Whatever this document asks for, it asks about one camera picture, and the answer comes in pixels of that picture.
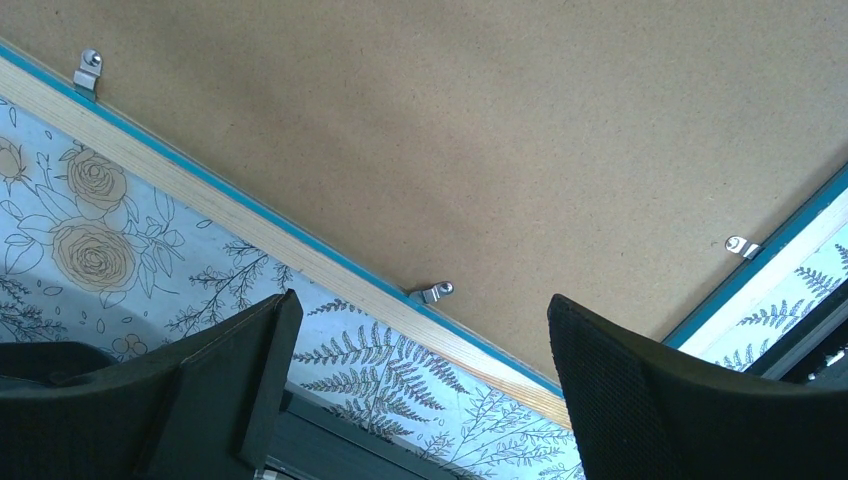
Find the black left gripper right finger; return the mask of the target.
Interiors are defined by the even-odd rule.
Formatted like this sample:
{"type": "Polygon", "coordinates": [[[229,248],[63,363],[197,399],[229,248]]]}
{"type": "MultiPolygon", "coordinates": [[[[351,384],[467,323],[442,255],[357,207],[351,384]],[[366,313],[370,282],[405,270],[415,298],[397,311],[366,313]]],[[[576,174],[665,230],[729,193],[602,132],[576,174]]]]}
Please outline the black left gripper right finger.
{"type": "Polygon", "coordinates": [[[847,394],[726,369],[555,295],[550,345],[589,479],[843,479],[847,394]]]}

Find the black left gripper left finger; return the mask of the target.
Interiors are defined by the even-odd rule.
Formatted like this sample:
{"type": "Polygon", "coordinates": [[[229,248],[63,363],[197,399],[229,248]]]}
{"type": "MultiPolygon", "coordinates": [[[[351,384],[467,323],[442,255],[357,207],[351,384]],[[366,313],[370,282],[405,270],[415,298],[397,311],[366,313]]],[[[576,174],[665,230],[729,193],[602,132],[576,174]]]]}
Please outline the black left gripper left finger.
{"type": "Polygon", "coordinates": [[[2,477],[255,477],[302,318],[287,291],[122,362],[82,342],[3,344],[2,477]]]}

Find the blue wooden picture frame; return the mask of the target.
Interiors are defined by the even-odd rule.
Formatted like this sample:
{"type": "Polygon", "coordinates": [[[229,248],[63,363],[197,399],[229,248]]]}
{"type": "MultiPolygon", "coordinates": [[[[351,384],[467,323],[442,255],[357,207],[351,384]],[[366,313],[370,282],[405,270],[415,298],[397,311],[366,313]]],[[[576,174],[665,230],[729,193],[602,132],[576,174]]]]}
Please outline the blue wooden picture frame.
{"type": "MultiPolygon", "coordinates": [[[[456,321],[408,298],[221,177],[138,127],[14,47],[1,47],[1,91],[151,185],[334,291],[411,340],[563,426],[560,387],[456,321]]],[[[837,171],[666,338],[700,354],[736,325],[847,222],[847,173],[837,171]]]]}

